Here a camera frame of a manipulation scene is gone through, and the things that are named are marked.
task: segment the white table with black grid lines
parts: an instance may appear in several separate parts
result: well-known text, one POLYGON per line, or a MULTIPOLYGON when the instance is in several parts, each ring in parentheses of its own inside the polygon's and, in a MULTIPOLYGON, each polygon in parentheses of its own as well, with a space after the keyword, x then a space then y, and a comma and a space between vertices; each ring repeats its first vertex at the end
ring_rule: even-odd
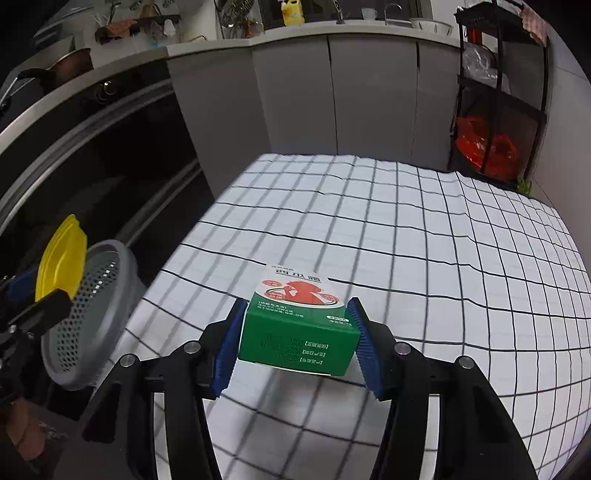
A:
MULTIPOLYGON (((209 209, 138 305, 106 366, 167 355, 249 299, 265 264, 315 271, 425 355, 475 359, 551 478, 589 427, 589 278, 557 212, 456 173, 350 155, 262 155, 209 209)), ((343 378, 238 361, 206 413, 225 479, 368 478, 389 402, 343 378)), ((156 399, 160 478, 169 478, 156 399)), ((433 476, 430 398, 421 477, 433 476)))

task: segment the black metal shelf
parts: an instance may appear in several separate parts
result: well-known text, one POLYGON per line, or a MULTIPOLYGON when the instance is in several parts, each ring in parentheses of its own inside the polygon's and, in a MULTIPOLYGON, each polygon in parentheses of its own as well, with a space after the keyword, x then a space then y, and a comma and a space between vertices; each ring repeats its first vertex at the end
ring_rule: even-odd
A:
POLYGON ((456 13, 455 16, 456 22, 464 27, 475 28, 498 38, 498 25, 502 29, 504 41, 536 45, 535 40, 523 29, 521 18, 498 5, 482 2, 456 13))
POLYGON ((492 3, 483 2, 473 7, 461 9, 458 7, 458 11, 455 14, 456 22, 461 27, 466 29, 480 31, 487 35, 491 35, 498 40, 498 53, 497 53, 497 74, 498 80, 496 88, 491 87, 485 83, 478 82, 471 77, 466 77, 464 65, 463 65, 463 53, 465 49, 465 40, 463 32, 460 33, 460 72, 458 75, 457 82, 459 89, 456 99, 456 112, 454 117, 453 132, 452 132, 452 147, 450 149, 449 161, 447 163, 448 170, 457 170, 460 173, 478 178, 488 183, 493 183, 500 188, 515 190, 517 188, 517 178, 513 181, 505 182, 498 180, 490 175, 485 174, 486 165, 489 160, 491 152, 491 146, 495 134, 498 132, 499 124, 499 113, 501 106, 508 106, 525 116, 531 118, 537 123, 533 143, 528 155, 528 160, 523 171, 523 178, 527 179, 531 170, 531 166, 535 157, 535 153, 540 143, 541 133, 547 121, 547 115, 545 113, 546 100, 548 93, 548 48, 543 47, 544 55, 544 79, 543 79, 543 91, 540 102, 540 108, 536 108, 531 104, 524 102, 523 100, 512 96, 502 91, 502 75, 504 65, 504 44, 508 43, 524 43, 530 45, 537 45, 537 43, 530 37, 529 32, 523 28, 521 18, 517 15, 501 8, 497 4, 497 0, 492 0, 492 3), (467 159, 457 159, 462 157, 461 153, 455 148, 455 139, 457 138, 457 125, 455 124, 456 118, 460 116, 462 111, 462 97, 465 89, 475 90, 483 95, 489 101, 490 108, 486 115, 486 122, 490 126, 488 138, 486 139, 486 149, 483 156, 482 166, 480 171, 476 171, 474 165, 467 159))
MULTIPOLYGON (((459 85, 472 89, 477 90, 478 92, 484 93, 489 96, 497 95, 497 91, 495 88, 487 85, 486 83, 479 82, 470 77, 462 77, 460 75, 457 76, 457 82, 459 85)), ((538 122, 545 122, 546 121, 546 114, 542 112, 540 109, 536 108, 535 106, 530 105, 523 100, 509 95, 508 93, 501 92, 499 94, 499 99, 501 103, 507 105, 511 108, 514 108, 520 113, 529 116, 532 120, 536 120, 538 122)))

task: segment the cabinet door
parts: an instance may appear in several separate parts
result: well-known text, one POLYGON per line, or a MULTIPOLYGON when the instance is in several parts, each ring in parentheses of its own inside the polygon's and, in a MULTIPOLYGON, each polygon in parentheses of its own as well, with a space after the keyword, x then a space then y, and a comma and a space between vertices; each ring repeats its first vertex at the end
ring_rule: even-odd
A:
POLYGON ((336 154, 326 37, 271 42, 252 51, 271 151, 336 154))
POLYGON ((218 197, 269 151, 251 52, 196 53, 170 59, 168 69, 197 159, 218 197))
POLYGON ((414 40, 329 37, 339 154, 409 162, 417 96, 414 40))
POLYGON ((417 167, 447 170, 449 128, 457 95, 459 50, 419 42, 417 117, 411 163, 417 167))

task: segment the plastic bag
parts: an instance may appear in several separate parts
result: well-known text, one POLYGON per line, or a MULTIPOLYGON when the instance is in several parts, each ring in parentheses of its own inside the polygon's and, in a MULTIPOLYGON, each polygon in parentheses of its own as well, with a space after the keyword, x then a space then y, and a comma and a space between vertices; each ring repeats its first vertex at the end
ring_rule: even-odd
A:
MULTIPOLYGON (((463 63, 470 78, 496 88, 498 72, 491 67, 492 52, 479 45, 469 44, 462 54, 463 63)), ((503 92, 511 94, 509 79, 503 74, 503 92)))

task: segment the gray plastic basket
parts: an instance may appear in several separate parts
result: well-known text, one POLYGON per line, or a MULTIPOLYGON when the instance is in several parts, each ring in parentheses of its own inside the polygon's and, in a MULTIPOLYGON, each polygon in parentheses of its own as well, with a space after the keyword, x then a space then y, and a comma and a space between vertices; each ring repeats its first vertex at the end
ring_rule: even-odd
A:
POLYGON ((144 291, 135 258, 124 244, 106 240, 90 247, 70 316, 41 339, 51 379, 68 390, 92 384, 144 291))

